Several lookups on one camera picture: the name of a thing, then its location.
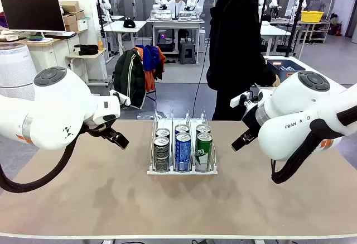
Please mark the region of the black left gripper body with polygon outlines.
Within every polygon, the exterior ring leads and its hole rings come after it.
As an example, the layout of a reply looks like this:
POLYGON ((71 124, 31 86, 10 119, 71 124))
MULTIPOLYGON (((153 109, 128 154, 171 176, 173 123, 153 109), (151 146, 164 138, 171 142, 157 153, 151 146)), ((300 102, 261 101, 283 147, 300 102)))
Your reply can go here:
POLYGON ((87 127, 86 132, 93 137, 115 138, 115 132, 109 123, 101 124, 96 128, 87 127))

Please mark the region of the clear white can dispenser rack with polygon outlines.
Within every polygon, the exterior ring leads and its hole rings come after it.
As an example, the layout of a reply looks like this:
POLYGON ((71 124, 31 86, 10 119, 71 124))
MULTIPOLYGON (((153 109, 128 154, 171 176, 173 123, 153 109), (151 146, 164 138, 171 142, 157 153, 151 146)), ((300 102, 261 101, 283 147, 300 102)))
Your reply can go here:
POLYGON ((200 118, 191 118, 189 112, 186 113, 185 118, 176 118, 174 114, 171 114, 170 118, 159 118, 158 112, 155 112, 155 117, 153 120, 152 133, 151 133, 151 143, 150 143, 150 153, 149 153, 149 169, 147 171, 148 175, 216 175, 218 174, 217 159, 216 159, 216 149, 212 145, 211 159, 208 162, 203 163, 207 167, 206 170, 198 164, 195 158, 196 150, 196 129, 199 125, 208 125, 209 121, 206 117, 205 111, 202 111, 200 118), (180 170, 180 164, 176 162, 175 158, 175 127, 177 125, 187 125, 189 127, 189 133, 191 137, 191 156, 190 162, 188 163, 187 170, 180 170), (163 166, 158 167, 157 162, 155 162, 155 148, 154 139, 156 137, 156 131, 158 129, 167 129, 170 133, 169 135, 169 156, 168 162, 164 163, 163 166))

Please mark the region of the white rectangular table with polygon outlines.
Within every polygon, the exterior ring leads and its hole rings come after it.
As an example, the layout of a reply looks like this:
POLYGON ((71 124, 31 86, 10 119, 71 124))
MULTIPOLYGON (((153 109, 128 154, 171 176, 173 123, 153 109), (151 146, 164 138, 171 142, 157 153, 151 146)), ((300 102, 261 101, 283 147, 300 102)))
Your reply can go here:
POLYGON ((289 38, 290 35, 291 33, 286 30, 272 25, 263 25, 260 29, 260 37, 263 41, 267 42, 266 55, 270 56, 276 52, 278 43, 282 42, 285 37, 289 38))

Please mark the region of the person in black jacket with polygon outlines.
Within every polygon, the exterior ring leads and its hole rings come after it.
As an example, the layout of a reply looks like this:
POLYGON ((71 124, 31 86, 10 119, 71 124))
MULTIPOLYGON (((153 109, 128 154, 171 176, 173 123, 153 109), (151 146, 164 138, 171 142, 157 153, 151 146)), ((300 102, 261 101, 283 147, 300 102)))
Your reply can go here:
POLYGON ((216 91, 215 121, 240 121, 243 107, 231 99, 255 84, 251 67, 260 54, 258 0, 217 0, 210 10, 209 88, 216 91))

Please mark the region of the black keyboard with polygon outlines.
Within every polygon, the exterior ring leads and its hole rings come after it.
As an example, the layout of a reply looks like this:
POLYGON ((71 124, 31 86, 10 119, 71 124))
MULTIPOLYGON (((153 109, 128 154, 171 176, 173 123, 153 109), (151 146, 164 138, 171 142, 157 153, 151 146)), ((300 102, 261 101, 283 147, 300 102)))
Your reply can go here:
POLYGON ((76 32, 47 32, 44 33, 45 37, 53 39, 69 39, 77 35, 76 32))

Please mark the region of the yellow plastic crate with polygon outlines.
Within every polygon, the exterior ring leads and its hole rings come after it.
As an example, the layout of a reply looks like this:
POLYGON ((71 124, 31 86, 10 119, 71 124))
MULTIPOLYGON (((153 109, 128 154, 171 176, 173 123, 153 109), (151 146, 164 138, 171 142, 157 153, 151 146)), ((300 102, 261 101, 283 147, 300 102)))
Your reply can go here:
POLYGON ((324 12, 322 11, 302 11, 301 21, 306 23, 318 23, 321 21, 324 12))

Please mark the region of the grey metal workbench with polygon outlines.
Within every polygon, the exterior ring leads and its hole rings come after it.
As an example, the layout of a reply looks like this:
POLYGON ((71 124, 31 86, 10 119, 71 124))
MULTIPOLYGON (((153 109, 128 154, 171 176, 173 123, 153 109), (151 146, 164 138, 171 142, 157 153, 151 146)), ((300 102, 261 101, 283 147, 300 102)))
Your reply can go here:
POLYGON ((173 30, 173 41, 175 47, 172 51, 163 51, 164 55, 178 55, 179 54, 179 30, 191 30, 195 32, 195 63, 199 64, 199 33, 201 26, 205 23, 204 20, 160 20, 147 18, 146 21, 152 26, 152 43, 154 46, 157 45, 157 33, 156 30, 173 30))

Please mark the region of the blue plastic bin orange handles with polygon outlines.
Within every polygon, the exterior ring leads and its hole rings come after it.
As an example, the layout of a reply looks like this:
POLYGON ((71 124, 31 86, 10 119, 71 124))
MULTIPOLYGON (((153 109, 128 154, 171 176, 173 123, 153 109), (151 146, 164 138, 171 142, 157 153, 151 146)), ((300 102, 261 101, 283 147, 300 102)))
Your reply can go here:
POLYGON ((292 74, 305 70, 304 67, 291 60, 267 60, 267 65, 271 67, 275 75, 279 76, 281 82, 292 74))

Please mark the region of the white background desk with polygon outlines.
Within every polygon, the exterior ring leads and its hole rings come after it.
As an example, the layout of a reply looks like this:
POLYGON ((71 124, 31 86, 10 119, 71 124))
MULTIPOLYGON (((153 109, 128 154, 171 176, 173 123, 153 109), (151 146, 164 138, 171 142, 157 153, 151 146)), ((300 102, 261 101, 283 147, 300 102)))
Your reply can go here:
POLYGON ((134 34, 138 33, 147 23, 147 21, 134 21, 134 28, 124 27, 124 21, 114 21, 109 23, 104 27, 104 35, 107 37, 110 33, 116 34, 118 37, 119 55, 121 56, 124 52, 124 46, 122 44, 122 37, 125 34, 130 35, 131 47, 135 47, 134 44, 134 34))

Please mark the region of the blue and orange clothes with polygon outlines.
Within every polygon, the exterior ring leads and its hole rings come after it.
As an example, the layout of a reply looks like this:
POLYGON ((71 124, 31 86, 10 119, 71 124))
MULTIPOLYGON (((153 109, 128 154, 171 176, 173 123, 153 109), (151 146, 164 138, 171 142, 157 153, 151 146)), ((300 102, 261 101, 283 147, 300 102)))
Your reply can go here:
POLYGON ((133 49, 137 50, 142 60, 145 90, 154 91, 155 81, 162 80, 162 74, 165 72, 166 57, 158 46, 136 45, 133 49))

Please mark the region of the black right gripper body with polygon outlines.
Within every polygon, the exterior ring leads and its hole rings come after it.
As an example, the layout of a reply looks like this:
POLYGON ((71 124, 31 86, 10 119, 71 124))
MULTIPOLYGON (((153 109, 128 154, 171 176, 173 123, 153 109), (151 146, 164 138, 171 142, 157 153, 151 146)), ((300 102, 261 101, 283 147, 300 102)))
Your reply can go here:
POLYGON ((244 133, 244 137, 257 137, 261 125, 258 123, 255 116, 256 109, 249 110, 242 118, 243 123, 247 126, 247 130, 244 133))

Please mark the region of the seated person white shirt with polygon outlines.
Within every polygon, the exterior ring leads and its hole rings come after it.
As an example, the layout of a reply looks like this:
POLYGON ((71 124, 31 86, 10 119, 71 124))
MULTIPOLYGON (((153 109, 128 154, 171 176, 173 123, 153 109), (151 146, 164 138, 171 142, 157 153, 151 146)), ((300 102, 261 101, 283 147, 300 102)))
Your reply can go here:
POLYGON ((171 11, 172 18, 176 18, 176 15, 180 11, 183 11, 186 7, 184 0, 169 0, 167 8, 171 11))

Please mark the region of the metal shelf rack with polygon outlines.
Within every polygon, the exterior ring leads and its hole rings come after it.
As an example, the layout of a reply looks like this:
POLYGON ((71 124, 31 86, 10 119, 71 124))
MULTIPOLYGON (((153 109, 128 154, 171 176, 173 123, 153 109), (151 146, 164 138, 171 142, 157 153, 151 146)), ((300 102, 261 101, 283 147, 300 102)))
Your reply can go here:
POLYGON ((330 29, 330 23, 327 21, 320 21, 315 23, 298 21, 297 28, 299 43, 324 43, 330 29))

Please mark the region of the grey plastic stool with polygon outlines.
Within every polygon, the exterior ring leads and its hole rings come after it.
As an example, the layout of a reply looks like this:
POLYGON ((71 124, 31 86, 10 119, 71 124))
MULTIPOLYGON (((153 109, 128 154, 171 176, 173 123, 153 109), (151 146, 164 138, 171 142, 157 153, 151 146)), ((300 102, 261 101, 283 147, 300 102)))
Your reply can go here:
POLYGON ((182 42, 179 48, 180 64, 196 64, 195 45, 191 42, 182 42))

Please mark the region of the person's right forearm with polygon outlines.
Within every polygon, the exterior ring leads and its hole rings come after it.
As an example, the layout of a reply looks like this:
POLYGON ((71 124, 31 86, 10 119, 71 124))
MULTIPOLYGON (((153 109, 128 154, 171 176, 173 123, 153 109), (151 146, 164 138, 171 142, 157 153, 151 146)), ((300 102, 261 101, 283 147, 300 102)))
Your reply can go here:
POLYGON ((271 67, 267 65, 262 54, 253 60, 251 73, 253 82, 262 87, 273 87, 277 81, 277 76, 271 67))

